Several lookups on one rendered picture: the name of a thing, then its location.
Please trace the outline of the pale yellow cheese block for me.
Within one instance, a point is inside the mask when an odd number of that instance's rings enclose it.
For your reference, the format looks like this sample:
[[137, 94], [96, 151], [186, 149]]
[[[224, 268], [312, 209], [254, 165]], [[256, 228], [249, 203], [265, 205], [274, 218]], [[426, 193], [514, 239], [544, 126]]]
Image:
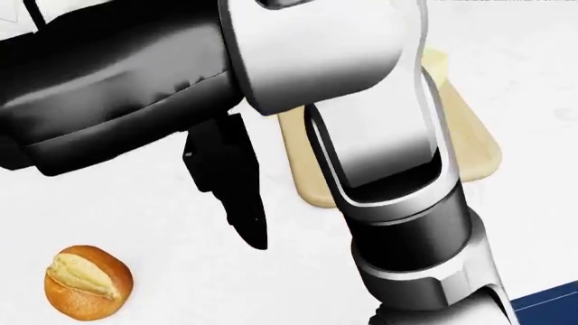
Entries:
[[447, 80], [449, 56], [443, 51], [433, 48], [424, 48], [422, 66], [429, 73], [435, 86], [439, 88]]

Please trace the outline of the beige wooden cutting board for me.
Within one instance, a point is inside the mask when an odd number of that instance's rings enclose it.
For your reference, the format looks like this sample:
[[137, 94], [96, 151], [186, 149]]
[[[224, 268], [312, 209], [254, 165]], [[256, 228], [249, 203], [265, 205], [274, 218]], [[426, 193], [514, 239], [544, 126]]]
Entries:
[[[502, 162], [502, 152], [486, 126], [447, 79], [438, 86], [461, 180], [489, 177]], [[332, 209], [335, 203], [307, 139], [303, 108], [277, 116], [284, 148], [299, 196], [309, 205]]]

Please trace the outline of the round brown bread roll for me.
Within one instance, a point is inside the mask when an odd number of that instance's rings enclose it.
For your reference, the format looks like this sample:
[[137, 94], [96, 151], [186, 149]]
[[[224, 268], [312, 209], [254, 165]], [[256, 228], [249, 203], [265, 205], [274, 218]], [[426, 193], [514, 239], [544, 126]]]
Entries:
[[134, 288], [129, 268], [95, 246], [64, 248], [46, 268], [44, 293], [60, 313], [79, 321], [116, 313]]

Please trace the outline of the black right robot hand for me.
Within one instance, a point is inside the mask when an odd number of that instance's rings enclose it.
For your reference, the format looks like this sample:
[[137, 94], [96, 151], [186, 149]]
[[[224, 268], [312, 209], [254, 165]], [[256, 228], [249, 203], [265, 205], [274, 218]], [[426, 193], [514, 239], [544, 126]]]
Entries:
[[259, 164], [218, 0], [110, 0], [0, 41], [0, 168], [73, 172], [186, 132], [182, 159], [267, 248]]

